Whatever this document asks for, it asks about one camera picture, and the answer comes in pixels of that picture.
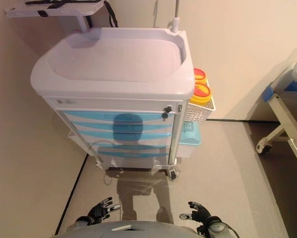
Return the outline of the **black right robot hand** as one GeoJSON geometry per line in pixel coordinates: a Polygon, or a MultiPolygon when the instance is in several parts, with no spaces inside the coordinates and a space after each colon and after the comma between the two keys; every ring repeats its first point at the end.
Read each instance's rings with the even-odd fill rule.
{"type": "Polygon", "coordinates": [[[212,222],[221,222],[221,219],[217,216],[212,216],[210,212],[200,203],[189,201],[188,205],[191,209],[190,214],[180,214],[181,220],[193,220],[202,224],[210,224],[212,222]]]}

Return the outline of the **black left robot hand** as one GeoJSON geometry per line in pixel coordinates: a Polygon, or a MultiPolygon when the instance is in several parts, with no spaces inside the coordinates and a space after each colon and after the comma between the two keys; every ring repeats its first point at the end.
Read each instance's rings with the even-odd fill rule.
{"type": "Polygon", "coordinates": [[[112,202],[112,197],[108,197],[94,206],[89,211],[88,216],[91,218],[92,224],[98,224],[109,218],[112,212],[115,212],[120,208],[120,204],[114,205],[112,202]]]}

